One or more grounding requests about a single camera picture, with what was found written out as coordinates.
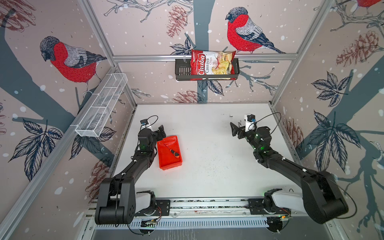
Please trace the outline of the orange black screwdriver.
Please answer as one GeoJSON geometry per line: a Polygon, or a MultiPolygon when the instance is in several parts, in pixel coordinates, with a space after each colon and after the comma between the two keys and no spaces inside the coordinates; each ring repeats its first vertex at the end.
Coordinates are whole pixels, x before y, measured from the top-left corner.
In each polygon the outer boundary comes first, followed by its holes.
{"type": "Polygon", "coordinates": [[[173,154],[173,156],[175,158],[179,158],[180,157],[180,154],[176,151],[174,151],[173,149],[169,148],[167,145],[164,144],[164,146],[173,154]]]}

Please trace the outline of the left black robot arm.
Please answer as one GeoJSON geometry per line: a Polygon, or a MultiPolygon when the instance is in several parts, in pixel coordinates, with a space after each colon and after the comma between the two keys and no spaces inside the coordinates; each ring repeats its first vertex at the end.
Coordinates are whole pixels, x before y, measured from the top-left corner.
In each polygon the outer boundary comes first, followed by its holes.
{"type": "Polygon", "coordinates": [[[130,224],[136,213],[135,183],[151,167],[157,155],[157,142],[166,138],[164,126],[157,131],[145,128],[139,131],[139,144],[131,163],[119,174],[106,178],[100,184],[95,213],[97,225],[130,224]]]}

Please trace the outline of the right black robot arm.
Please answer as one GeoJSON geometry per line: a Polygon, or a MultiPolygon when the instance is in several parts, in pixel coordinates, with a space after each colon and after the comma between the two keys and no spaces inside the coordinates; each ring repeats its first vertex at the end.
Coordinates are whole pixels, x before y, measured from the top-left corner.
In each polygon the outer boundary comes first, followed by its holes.
{"type": "Polygon", "coordinates": [[[349,211],[348,204],[329,172],[308,170],[287,160],[271,148],[272,136],[269,127],[248,130],[230,123],[232,135],[246,139],[252,146],[254,157],[267,169],[285,176],[302,189],[297,207],[289,207],[288,199],[283,199],[283,207],[305,212],[316,223],[324,224],[349,211]]]}

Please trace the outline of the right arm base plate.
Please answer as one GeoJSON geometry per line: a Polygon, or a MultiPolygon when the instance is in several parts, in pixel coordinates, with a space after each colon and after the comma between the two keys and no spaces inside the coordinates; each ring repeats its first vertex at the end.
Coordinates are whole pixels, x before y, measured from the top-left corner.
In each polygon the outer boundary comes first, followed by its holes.
{"type": "Polygon", "coordinates": [[[277,207],[272,200],[263,198],[248,199],[248,206],[251,215],[290,215],[291,210],[277,207]]]}

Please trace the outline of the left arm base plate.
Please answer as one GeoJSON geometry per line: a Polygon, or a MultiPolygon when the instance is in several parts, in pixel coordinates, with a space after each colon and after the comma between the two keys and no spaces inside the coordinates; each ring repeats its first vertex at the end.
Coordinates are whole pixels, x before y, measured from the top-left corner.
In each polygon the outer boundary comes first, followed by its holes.
{"type": "Polygon", "coordinates": [[[143,209],[135,214],[135,217],[160,217],[169,216],[171,208],[170,200],[156,200],[155,204],[151,204],[148,208],[143,209]]]}

